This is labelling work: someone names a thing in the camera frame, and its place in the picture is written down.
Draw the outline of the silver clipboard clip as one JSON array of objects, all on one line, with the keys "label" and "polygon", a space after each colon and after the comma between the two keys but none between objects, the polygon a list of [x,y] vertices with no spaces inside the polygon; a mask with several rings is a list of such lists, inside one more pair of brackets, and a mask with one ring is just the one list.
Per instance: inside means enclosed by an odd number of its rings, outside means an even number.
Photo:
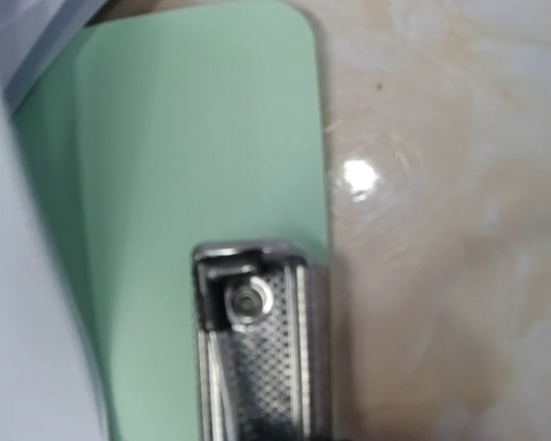
[{"label": "silver clipboard clip", "polygon": [[203,440],[330,440],[326,271],[286,241],[192,253]]}]

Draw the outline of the light green clipboard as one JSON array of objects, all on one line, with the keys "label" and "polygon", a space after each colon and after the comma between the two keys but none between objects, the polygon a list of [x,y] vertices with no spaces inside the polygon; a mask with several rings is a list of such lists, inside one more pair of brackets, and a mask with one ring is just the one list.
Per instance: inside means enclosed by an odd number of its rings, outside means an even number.
[{"label": "light green clipboard", "polygon": [[197,439],[192,249],[285,239],[327,259],[311,25],[240,1],[85,28],[14,121],[96,349],[109,437]]}]

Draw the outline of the printed paper sheet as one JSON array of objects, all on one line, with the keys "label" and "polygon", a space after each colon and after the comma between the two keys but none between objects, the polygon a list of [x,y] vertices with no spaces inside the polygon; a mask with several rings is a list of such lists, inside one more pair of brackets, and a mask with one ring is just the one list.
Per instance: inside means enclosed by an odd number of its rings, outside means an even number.
[{"label": "printed paper sheet", "polygon": [[66,1],[0,1],[0,440],[106,440],[101,381],[11,130],[11,113],[83,24]]}]

